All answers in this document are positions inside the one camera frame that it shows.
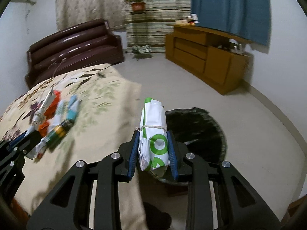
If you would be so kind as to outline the white green paper bundle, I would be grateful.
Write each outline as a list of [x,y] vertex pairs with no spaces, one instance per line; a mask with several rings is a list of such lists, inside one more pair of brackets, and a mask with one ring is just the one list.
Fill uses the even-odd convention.
[[163,177],[169,165],[167,122],[163,104],[146,98],[139,125],[139,165],[155,177]]

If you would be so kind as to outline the orange plastic bag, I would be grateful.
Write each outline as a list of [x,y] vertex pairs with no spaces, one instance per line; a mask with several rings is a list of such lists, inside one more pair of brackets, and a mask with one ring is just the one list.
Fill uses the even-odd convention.
[[57,105],[60,101],[61,92],[58,90],[55,90],[54,93],[56,97],[54,101],[51,103],[51,105],[49,106],[49,108],[47,109],[47,111],[44,113],[45,121],[39,126],[39,132],[42,137],[47,135],[48,126],[50,125],[48,120],[54,117]]

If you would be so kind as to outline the black trash bin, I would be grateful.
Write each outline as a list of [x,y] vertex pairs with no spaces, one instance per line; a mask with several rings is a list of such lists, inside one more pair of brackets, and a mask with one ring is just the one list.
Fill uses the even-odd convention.
[[225,160],[226,136],[218,122],[202,108],[178,108],[165,112],[167,128],[177,142],[209,163]]

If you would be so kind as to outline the floral beige tablecloth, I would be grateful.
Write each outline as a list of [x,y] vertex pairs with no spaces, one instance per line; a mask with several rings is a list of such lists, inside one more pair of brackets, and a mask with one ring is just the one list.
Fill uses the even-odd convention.
[[140,85],[109,64],[40,82],[1,116],[1,141],[39,131],[61,92],[47,133],[80,101],[72,128],[54,148],[45,136],[26,156],[24,180],[10,205],[1,197],[1,229],[146,229],[135,169],[127,176]]

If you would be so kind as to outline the teal toothpaste tube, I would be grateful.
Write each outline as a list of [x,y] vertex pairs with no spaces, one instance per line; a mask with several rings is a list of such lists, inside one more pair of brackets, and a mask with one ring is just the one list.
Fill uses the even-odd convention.
[[68,106],[67,106],[67,116],[66,119],[69,120],[71,123],[74,123],[77,115],[78,115],[78,106],[79,106],[79,99],[77,95],[72,95]]

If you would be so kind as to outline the striped cloth on floor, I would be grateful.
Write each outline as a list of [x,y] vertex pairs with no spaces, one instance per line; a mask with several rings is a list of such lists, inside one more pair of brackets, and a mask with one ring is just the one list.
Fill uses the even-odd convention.
[[149,45],[138,46],[135,45],[132,48],[133,58],[140,60],[140,59],[148,59],[151,58],[152,55],[152,48]]

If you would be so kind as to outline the wooden sideboard cabinet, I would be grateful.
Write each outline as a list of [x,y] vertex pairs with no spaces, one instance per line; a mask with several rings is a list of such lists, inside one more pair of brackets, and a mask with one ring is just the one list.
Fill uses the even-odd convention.
[[173,32],[165,36],[165,57],[204,81],[221,95],[241,85],[249,62],[242,47],[230,50],[230,40],[238,44],[252,41],[236,35],[200,26],[172,24]]

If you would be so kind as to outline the dark brown leather sofa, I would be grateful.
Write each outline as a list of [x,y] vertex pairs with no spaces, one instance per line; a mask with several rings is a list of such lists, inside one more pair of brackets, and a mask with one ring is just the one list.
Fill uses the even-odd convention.
[[121,37],[112,33],[106,19],[77,24],[32,44],[27,51],[29,89],[61,74],[124,61]]

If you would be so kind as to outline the mickey mouse toy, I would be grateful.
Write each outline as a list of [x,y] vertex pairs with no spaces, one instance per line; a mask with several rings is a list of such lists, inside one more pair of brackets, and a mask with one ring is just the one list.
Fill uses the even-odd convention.
[[186,17],[186,21],[190,26],[195,26],[196,24],[199,23],[198,17],[196,14],[191,14]]

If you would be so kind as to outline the potted plant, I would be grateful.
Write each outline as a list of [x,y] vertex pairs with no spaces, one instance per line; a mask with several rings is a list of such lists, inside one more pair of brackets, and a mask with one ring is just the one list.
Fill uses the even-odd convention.
[[133,12],[144,12],[146,0],[126,0]]

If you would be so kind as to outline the striped curtain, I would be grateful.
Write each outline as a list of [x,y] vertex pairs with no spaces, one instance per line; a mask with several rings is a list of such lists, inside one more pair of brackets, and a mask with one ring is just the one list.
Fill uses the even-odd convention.
[[146,0],[144,12],[125,11],[127,49],[149,45],[153,53],[165,52],[165,36],[173,32],[170,24],[191,14],[191,0]]

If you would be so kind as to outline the beige patterned curtain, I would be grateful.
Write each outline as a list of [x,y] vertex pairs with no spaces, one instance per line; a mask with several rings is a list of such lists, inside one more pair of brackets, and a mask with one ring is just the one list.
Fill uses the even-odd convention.
[[94,19],[106,19],[112,29],[125,25],[125,0],[55,0],[57,30]]

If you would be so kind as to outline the blue curtain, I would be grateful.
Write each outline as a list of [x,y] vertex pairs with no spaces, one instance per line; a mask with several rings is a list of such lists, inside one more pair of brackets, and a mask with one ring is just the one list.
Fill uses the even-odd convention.
[[227,32],[268,45],[271,31],[270,0],[191,0],[198,26]]

